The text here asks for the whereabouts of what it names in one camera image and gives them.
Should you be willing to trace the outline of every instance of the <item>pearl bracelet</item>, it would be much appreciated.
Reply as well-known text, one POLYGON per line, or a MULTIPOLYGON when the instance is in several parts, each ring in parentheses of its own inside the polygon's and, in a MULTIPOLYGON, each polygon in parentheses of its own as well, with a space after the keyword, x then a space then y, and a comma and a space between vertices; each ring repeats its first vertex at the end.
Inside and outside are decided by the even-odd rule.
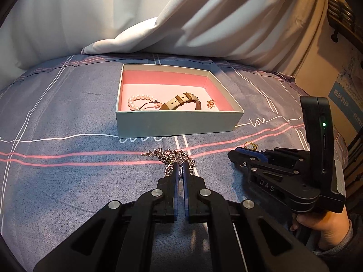
POLYGON ((163 104, 161 103, 161 102, 159 102, 156 98, 154 98, 153 96, 150 96, 150 95, 144 95, 144 94, 141 94, 141 95, 132 95, 132 97, 130 97, 129 99, 128 99, 128 107, 130 107, 130 109, 132 110, 132 111, 143 111, 144 110, 144 108, 142 108, 145 104, 147 104, 147 103, 145 103, 145 104, 143 104, 143 105, 141 105, 140 107, 138 107, 138 106, 136 106, 135 104, 134 104, 134 101, 136 101, 136 100, 149 100, 150 102, 148 102, 148 103, 154 103, 154 104, 156 104, 157 105, 157 107, 158 108, 160 108, 163 104))

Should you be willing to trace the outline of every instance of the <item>silver necklace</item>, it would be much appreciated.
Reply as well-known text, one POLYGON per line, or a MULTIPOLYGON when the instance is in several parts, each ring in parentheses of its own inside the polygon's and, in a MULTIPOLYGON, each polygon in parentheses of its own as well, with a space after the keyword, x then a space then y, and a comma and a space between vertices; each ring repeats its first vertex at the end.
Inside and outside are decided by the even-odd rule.
POLYGON ((181 165, 186 161, 189 163, 190 173, 194 174, 195 160, 190 158, 190 156, 185 151, 172 151, 170 149, 163 151, 161 147, 158 147, 153 151, 149 150, 149 152, 142 154, 142 156, 148 156, 152 160, 154 157, 156 157, 158 160, 164 163, 166 165, 164 170, 165 177, 170 176, 172 173, 174 163, 181 165))

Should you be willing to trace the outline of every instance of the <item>silver bolt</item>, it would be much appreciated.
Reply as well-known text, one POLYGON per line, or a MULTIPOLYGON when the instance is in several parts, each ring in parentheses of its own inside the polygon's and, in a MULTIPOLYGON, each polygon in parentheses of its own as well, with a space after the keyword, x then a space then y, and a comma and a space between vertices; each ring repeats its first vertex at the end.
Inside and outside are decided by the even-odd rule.
POLYGON ((242 204, 247 209, 251 209, 255 206, 255 203, 253 201, 250 201, 249 199, 245 200, 242 204))
POLYGON ((108 207, 109 207, 110 209, 113 209, 113 210, 118 209, 118 208, 119 208, 119 206, 120 206, 120 203, 119 203, 118 201, 110 201, 110 202, 108 203, 108 207))
POLYGON ((152 196, 155 196, 155 197, 159 197, 159 196, 162 196, 163 195, 163 191, 161 189, 154 189, 151 192, 151 195, 152 196))
POLYGON ((211 195, 211 191, 207 188, 201 189, 201 191, 199 191, 199 194, 201 196, 210 196, 211 195))

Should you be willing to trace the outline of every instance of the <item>bed sheet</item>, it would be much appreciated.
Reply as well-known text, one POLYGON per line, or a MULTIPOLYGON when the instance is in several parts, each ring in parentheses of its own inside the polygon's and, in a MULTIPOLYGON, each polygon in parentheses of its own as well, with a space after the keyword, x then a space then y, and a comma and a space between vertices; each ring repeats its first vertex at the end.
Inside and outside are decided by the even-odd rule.
MULTIPOLYGON (((183 149, 196 174, 226 199, 249 198, 280 223, 291 214, 250 187, 227 152, 246 141, 258 149, 309 149, 292 78, 201 57, 152 53, 74 55, 47 61, 0 92, 1 234, 27 271, 110 200, 136 200, 154 188, 163 165, 140 154, 183 149), (211 71, 243 107, 232 132, 119 139, 115 103, 123 63, 211 71)), ((335 154, 347 150, 335 132, 335 154)), ((179 184, 176 224, 157 225, 151 271, 211 271, 203 224, 183 219, 179 184)))

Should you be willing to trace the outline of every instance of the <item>open jewelry box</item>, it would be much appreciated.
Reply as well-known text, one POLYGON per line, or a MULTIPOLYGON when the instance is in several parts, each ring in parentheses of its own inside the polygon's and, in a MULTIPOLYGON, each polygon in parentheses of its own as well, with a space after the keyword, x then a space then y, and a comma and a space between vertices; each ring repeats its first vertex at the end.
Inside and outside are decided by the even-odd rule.
POLYGON ((116 121, 120 138, 161 137, 232 131, 243 109, 222 83, 208 70, 153 65, 124 64, 116 103, 116 121), (144 110, 132 111, 129 99, 149 95, 167 103, 176 95, 191 93, 201 102, 186 103, 177 110, 159 110, 147 99, 134 100, 144 110), (207 101, 215 106, 208 108, 207 101))

